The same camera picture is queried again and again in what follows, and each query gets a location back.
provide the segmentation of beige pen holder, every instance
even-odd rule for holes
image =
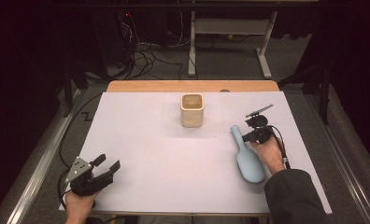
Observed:
[[[181,96],[181,123],[186,128],[198,128],[203,125],[205,105],[203,95],[187,93]]]

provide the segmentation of white tabletop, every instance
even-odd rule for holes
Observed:
[[[283,92],[203,92],[204,124],[180,123],[183,92],[106,92],[94,116],[80,157],[107,160],[94,168],[121,168],[114,183],[97,197],[94,212],[116,214],[236,215],[268,214],[263,185],[240,174],[238,147],[230,132],[252,131],[246,114],[263,112],[282,133],[292,168],[310,173],[327,213],[332,213]]]

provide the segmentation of hand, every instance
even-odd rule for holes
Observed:
[[[91,196],[80,197],[69,191],[65,194],[66,224],[84,224],[86,218],[92,211],[95,197],[101,192],[98,191]]]
[[[263,144],[255,142],[251,143],[251,145],[257,149],[258,157],[266,164],[272,175],[278,171],[285,170],[281,151],[278,147],[278,142],[273,136],[271,136],[269,140]]]

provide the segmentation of black sleeve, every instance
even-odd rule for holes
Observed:
[[[330,223],[310,175],[302,170],[283,170],[264,186],[267,205],[275,224]]]

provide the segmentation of person's left hand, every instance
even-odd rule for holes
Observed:
[[[92,211],[95,197],[101,192],[98,191],[91,196],[80,197],[69,191],[65,194],[66,224],[84,224],[86,218]]]

